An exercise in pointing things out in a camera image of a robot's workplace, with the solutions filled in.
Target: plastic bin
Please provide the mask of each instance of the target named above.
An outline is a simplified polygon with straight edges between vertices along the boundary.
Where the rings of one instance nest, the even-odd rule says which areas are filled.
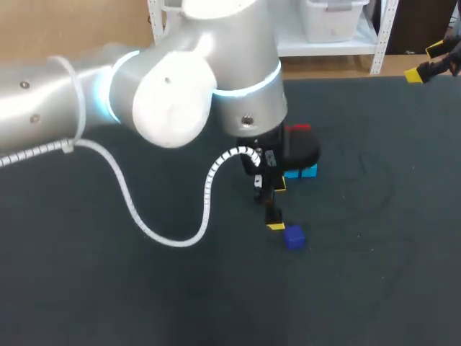
[[[301,22],[310,43],[349,41],[363,6],[370,0],[299,0]]]

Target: cyan block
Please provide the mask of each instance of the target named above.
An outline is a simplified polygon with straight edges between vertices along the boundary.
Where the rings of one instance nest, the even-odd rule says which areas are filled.
[[[285,172],[285,179],[297,179],[300,177],[300,171]]]
[[[283,237],[289,250],[302,249],[305,246],[305,234],[299,225],[287,226],[283,231]]]
[[[302,178],[315,178],[317,177],[317,164],[312,166],[311,168],[304,169],[301,172]]]

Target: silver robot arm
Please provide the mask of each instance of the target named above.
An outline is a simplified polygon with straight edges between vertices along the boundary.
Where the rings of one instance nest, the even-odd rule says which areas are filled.
[[[266,0],[183,0],[182,24],[156,47],[107,45],[71,64],[85,131],[121,123],[163,147],[189,143],[211,100],[232,136],[263,135],[287,114]],[[57,60],[0,68],[0,153],[73,138],[75,81]]]

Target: yellow object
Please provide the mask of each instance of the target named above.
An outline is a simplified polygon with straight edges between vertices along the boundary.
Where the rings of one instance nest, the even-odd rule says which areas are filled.
[[[287,183],[285,182],[285,177],[282,177],[283,179],[283,186],[285,186],[283,189],[280,190],[275,190],[275,192],[284,192],[287,190]]]
[[[272,225],[267,225],[273,231],[283,231],[285,229],[285,223],[273,223]]]
[[[443,45],[443,44],[444,44],[444,41],[442,40],[426,48],[426,53],[429,56],[429,59],[432,59],[431,54],[429,54],[429,49],[433,47],[437,47],[438,45]]]
[[[423,80],[419,76],[417,68],[412,68],[411,70],[405,71],[405,77],[408,83],[422,83]]]

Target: white cable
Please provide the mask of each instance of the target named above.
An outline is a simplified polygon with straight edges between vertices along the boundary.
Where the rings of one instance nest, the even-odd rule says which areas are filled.
[[[79,125],[77,127],[77,132],[74,137],[74,139],[70,142],[69,146],[64,146],[63,150],[65,153],[69,153],[73,151],[73,146],[76,145],[76,143],[79,141],[79,139],[82,137],[85,131],[85,126],[86,126],[86,102],[85,102],[85,94],[84,94],[84,88],[81,85],[80,79],[77,76],[77,73],[75,69],[73,68],[72,64],[64,58],[63,56],[51,56],[48,60],[56,60],[59,62],[62,67],[66,69],[66,71],[69,73],[69,76],[71,77],[71,81],[73,84],[73,87],[76,92],[77,96],[77,102],[78,102],[78,117],[79,117]]]
[[[207,179],[205,180],[205,189],[203,194],[203,216],[202,216],[202,224],[200,225],[199,231],[195,236],[191,239],[184,240],[184,241],[175,241],[170,240],[165,237],[159,236],[157,233],[152,231],[150,228],[146,226],[143,222],[141,217],[139,216],[136,207],[133,204],[133,201],[130,196],[130,192],[128,190],[127,183],[125,178],[123,177],[122,170],[120,169],[119,165],[115,161],[114,157],[111,155],[110,152],[107,151],[106,148],[99,145],[96,142],[89,141],[86,139],[80,139],[75,143],[76,146],[83,146],[85,148],[92,149],[99,153],[102,157],[106,159],[106,161],[111,166],[112,170],[115,173],[115,176],[119,182],[120,189],[122,190],[123,197],[125,199],[125,203],[128,207],[128,211],[130,212],[131,217],[133,218],[134,222],[138,225],[138,227],[143,231],[149,238],[166,245],[168,247],[190,247],[196,244],[204,235],[207,230],[208,221],[210,220],[210,206],[211,206],[211,187],[213,180],[215,178],[216,172],[219,170],[221,165],[229,160],[231,157],[235,155],[247,155],[251,158],[253,164],[258,167],[261,163],[261,159],[259,155],[253,150],[252,148],[248,148],[245,146],[239,146],[238,148],[233,148],[229,151],[226,151],[223,155],[218,157],[215,163],[211,166],[210,171],[208,172]],[[26,151],[20,151],[18,153],[5,156],[0,159],[0,167],[7,166],[9,164],[13,164],[19,161],[23,161],[25,159],[29,159],[34,156],[38,156],[41,154],[45,154],[51,151],[59,150],[65,148],[66,146],[71,146],[70,140],[62,140],[56,141],[49,144],[45,144],[43,146],[38,146],[36,148],[32,148]]]

